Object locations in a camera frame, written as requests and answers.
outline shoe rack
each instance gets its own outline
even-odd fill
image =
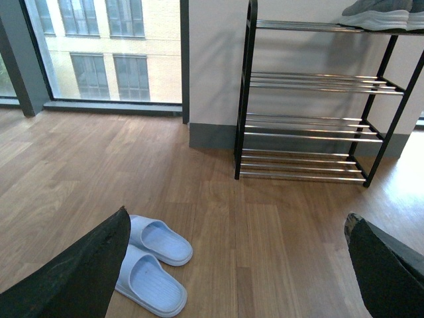
[[[258,2],[249,0],[246,22],[246,38],[238,105],[237,130],[234,147],[235,179],[243,177],[283,178],[327,182],[362,183],[369,187],[383,158],[396,125],[424,66],[424,52],[412,73],[406,88],[384,77],[384,72],[399,36],[424,35],[418,32],[366,31],[328,23],[301,23],[258,20]],[[261,72],[252,70],[256,30],[281,30],[303,32],[347,32],[352,34],[389,34],[390,40],[375,76],[346,76],[333,74],[301,74],[285,72]],[[362,93],[368,100],[361,118],[314,117],[307,115],[278,115],[267,112],[252,113],[248,110],[250,88],[290,89],[319,91],[323,93]],[[401,101],[386,134],[381,133],[368,121],[377,95],[400,96]],[[244,148],[246,136],[261,140],[288,140],[290,142],[347,142],[346,154],[293,152]],[[380,150],[369,171],[357,160],[355,152],[360,143],[375,143]]]

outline light blue slipper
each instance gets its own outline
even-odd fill
[[[181,235],[163,221],[130,215],[130,244],[171,265],[186,264],[193,256],[193,248]]]
[[[159,317],[176,316],[187,291],[151,254],[128,245],[115,289]]]

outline slipper strap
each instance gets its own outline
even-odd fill
[[[130,281],[131,272],[133,271],[135,264],[145,256],[154,257],[153,255],[143,252],[142,250],[138,249],[133,245],[128,245],[127,253],[125,254],[124,260],[121,265],[121,271],[119,272],[119,280],[124,288],[127,288],[128,290],[133,290],[131,288]]]
[[[149,226],[152,223],[159,222],[163,223],[161,220],[155,220],[155,219],[149,219],[148,217],[140,217],[136,216],[131,218],[131,233],[130,233],[130,240],[133,240],[137,243],[142,242],[141,234],[147,226]]]

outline building window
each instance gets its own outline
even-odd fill
[[[111,35],[143,36],[141,0],[106,0]]]
[[[102,55],[71,54],[82,99],[110,99]]]
[[[52,19],[48,12],[46,0],[35,0],[35,5],[37,7],[38,16],[41,20],[42,30],[45,34],[54,34]]]
[[[93,0],[59,0],[67,35],[99,35]]]
[[[150,101],[146,56],[114,56],[121,101]]]

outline wooden floor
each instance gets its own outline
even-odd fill
[[[179,317],[369,317],[343,224],[354,211],[424,254],[424,133],[360,185],[233,179],[230,150],[188,147],[180,118],[0,110],[0,292],[120,206],[193,245],[164,268]],[[155,317],[115,292],[107,314]]]

